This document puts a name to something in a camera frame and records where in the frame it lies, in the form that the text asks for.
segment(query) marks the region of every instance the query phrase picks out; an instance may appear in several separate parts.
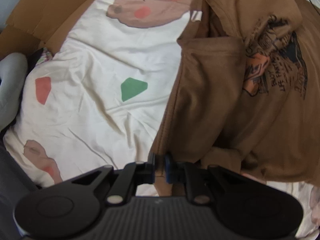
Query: cartoon bear print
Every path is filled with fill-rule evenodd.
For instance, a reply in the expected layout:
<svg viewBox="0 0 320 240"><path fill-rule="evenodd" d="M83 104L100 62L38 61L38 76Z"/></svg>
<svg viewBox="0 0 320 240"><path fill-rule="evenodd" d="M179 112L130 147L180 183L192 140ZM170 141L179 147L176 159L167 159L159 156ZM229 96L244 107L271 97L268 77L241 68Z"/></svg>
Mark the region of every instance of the cartoon bear print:
<svg viewBox="0 0 320 240"><path fill-rule="evenodd" d="M107 16L135 28L165 25L189 11L191 0L115 0Z"/></svg>
<svg viewBox="0 0 320 240"><path fill-rule="evenodd" d="M42 145L34 140L28 140L23 148L23 155L38 169L47 172L54 183L62 182L56 161L49 158Z"/></svg>

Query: metal screw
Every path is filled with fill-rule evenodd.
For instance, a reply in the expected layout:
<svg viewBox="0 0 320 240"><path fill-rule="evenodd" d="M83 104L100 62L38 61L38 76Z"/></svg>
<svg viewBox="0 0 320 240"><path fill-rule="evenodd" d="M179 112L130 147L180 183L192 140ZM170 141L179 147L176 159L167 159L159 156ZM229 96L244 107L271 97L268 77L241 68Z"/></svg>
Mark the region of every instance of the metal screw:
<svg viewBox="0 0 320 240"><path fill-rule="evenodd" d="M123 197L119 195L112 195L107 198L107 201L110 204L120 204L123 201Z"/></svg>
<svg viewBox="0 0 320 240"><path fill-rule="evenodd" d="M193 199L193 201L197 204L204 205L210 202L210 198L206 195L198 195Z"/></svg>

